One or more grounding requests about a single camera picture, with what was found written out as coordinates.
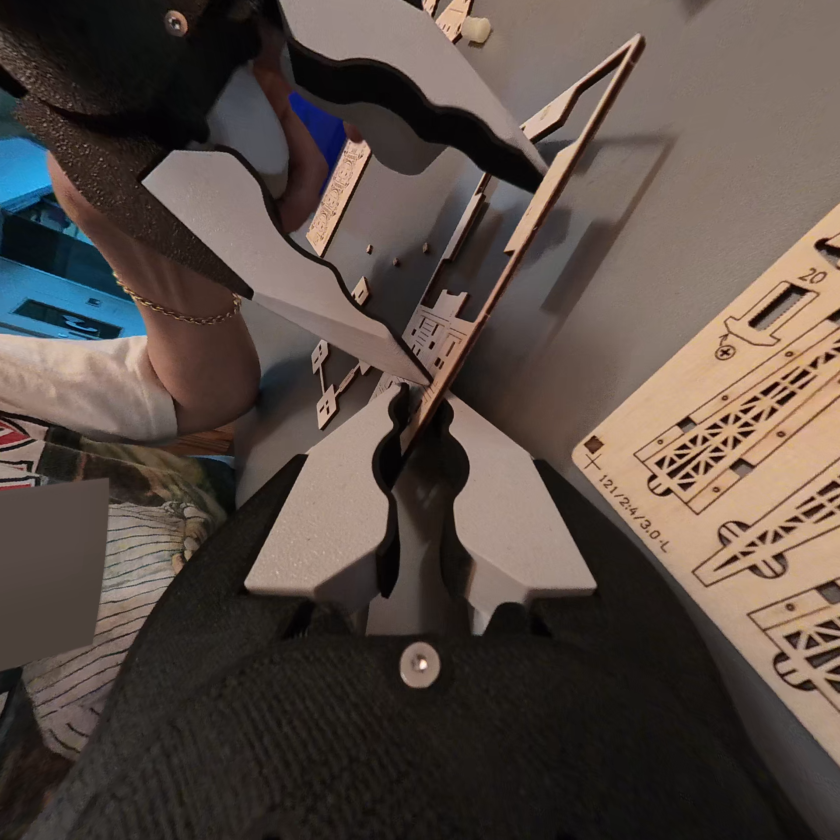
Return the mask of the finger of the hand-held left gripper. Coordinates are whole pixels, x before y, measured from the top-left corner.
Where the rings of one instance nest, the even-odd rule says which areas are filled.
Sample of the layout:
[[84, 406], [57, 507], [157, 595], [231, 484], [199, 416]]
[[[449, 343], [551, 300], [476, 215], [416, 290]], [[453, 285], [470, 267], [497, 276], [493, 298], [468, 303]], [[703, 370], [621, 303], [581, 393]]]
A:
[[420, 175], [447, 148], [535, 192], [548, 166], [519, 123], [421, 8], [279, 1], [294, 89], [350, 123], [387, 169]]
[[142, 180], [252, 292], [251, 300], [384, 373], [427, 385], [405, 341], [366, 314], [335, 266], [284, 234], [266, 184], [235, 150], [174, 150]]

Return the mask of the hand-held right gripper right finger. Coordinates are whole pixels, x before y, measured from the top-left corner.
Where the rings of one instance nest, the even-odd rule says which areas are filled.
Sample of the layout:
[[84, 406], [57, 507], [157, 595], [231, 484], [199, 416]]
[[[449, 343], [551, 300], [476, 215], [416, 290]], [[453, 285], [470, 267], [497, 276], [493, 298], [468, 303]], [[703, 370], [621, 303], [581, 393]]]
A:
[[455, 491], [442, 575], [469, 605], [472, 633], [482, 635], [500, 605], [592, 595], [595, 578], [530, 454], [453, 395], [436, 421]]

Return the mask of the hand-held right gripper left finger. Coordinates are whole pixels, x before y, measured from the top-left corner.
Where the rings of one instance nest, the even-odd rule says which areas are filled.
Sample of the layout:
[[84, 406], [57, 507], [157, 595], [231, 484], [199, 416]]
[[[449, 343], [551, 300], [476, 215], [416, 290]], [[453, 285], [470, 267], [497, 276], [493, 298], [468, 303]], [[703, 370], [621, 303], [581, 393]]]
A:
[[347, 613], [388, 598], [400, 571], [394, 484], [407, 384], [389, 385], [301, 460], [254, 565], [249, 594], [301, 596]]

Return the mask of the wooden puzzle frame sheet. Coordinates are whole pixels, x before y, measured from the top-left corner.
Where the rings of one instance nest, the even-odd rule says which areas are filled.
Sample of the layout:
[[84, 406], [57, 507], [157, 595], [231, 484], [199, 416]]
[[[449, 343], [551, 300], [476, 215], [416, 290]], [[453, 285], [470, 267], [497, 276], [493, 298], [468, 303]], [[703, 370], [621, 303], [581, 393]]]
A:
[[636, 34], [521, 125], [527, 139], [538, 142], [546, 138], [565, 124], [586, 91], [603, 79], [610, 78], [582, 131], [554, 156], [503, 249], [503, 253], [508, 257], [504, 270], [490, 289], [476, 320], [469, 321], [459, 315], [466, 303], [468, 292], [456, 294], [442, 289], [436, 297], [431, 293], [444, 267], [455, 260], [469, 233], [477, 225], [480, 212], [487, 204], [488, 189], [494, 177], [489, 173], [481, 176], [404, 332], [409, 350], [433, 376], [433, 380], [430, 385], [411, 385], [406, 392], [407, 414], [400, 436], [402, 455], [407, 455], [415, 438], [433, 419], [466, 356], [487, 325], [493, 309], [517, 272], [550, 210], [567, 186], [574, 168], [579, 164], [613, 107], [645, 47], [646, 38], [642, 34]]

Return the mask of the person's left hand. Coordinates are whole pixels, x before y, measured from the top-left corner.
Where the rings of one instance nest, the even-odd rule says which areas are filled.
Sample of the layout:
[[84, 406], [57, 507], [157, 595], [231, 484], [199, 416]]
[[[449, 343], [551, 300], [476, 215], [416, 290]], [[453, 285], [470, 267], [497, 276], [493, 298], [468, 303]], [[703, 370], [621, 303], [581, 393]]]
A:
[[[329, 169], [310, 132], [292, 111], [291, 84], [278, 55], [263, 54], [255, 60], [253, 71], [289, 145], [287, 188], [276, 200], [276, 209], [283, 230], [291, 234], [314, 213]], [[47, 168], [60, 206], [135, 297], [199, 321], [220, 319], [236, 309], [229, 289], [158, 254], [112, 224], [79, 193], [51, 153]]]

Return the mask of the engraved wooden rectangular plate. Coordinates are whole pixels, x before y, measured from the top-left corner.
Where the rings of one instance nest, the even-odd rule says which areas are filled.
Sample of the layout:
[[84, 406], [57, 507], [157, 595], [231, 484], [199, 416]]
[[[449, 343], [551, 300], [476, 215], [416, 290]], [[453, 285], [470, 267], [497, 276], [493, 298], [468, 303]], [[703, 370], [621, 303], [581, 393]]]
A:
[[317, 256], [324, 257], [370, 159], [368, 143], [345, 141], [306, 234]]

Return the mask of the blue plastic bin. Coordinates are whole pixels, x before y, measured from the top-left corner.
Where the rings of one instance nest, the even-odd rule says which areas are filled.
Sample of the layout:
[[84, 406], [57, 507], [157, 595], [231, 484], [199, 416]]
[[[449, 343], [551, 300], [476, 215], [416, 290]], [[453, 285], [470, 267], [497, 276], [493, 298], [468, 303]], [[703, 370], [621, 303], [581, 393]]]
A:
[[319, 191], [319, 194], [322, 195], [347, 141], [343, 122], [311, 104], [296, 92], [290, 95], [290, 106], [309, 131], [327, 163], [328, 173]]

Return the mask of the wooden linked squares piece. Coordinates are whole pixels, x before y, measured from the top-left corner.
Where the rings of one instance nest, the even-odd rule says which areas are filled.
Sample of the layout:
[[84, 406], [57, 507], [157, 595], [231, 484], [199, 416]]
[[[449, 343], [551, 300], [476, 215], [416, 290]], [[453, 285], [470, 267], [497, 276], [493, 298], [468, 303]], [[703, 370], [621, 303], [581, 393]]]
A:
[[318, 375], [321, 396], [317, 403], [317, 425], [318, 429], [322, 431], [333, 419], [333, 416], [339, 410], [339, 398], [353, 383], [357, 375], [366, 375], [371, 369], [371, 366], [361, 360], [358, 360], [355, 366], [344, 376], [341, 383], [336, 386], [333, 384], [326, 384], [326, 376], [324, 368], [329, 357], [330, 347], [325, 340], [318, 342], [316, 348], [311, 354], [311, 368], [314, 374]]

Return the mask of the person's printed shirt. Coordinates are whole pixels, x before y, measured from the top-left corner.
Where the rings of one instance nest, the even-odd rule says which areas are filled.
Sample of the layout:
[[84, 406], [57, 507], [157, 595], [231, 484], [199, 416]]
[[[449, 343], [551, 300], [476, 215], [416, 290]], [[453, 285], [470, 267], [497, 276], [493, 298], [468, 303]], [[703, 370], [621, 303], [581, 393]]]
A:
[[2, 488], [109, 482], [108, 536], [91, 643], [2, 673], [2, 838], [22, 838], [98, 725], [145, 619], [235, 507], [233, 470], [157, 444], [172, 406], [2, 408]]

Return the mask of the dark sign panel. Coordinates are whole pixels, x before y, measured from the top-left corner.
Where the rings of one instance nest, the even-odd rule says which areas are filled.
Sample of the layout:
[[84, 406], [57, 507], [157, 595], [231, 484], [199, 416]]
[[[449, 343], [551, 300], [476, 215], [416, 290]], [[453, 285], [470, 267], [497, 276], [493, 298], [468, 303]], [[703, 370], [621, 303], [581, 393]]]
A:
[[57, 328], [65, 338], [114, 340], [123, 335], [118, 325], [32, 298], [24, 299], [12, 310], [12, 314]]

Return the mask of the wooden tower parts sheet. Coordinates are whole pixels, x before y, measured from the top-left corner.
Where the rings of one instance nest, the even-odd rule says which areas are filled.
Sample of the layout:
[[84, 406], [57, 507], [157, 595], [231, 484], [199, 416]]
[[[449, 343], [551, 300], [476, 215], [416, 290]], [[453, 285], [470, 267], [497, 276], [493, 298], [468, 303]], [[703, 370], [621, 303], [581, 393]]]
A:
[[838, 762], [839, 208], [573, 462]]

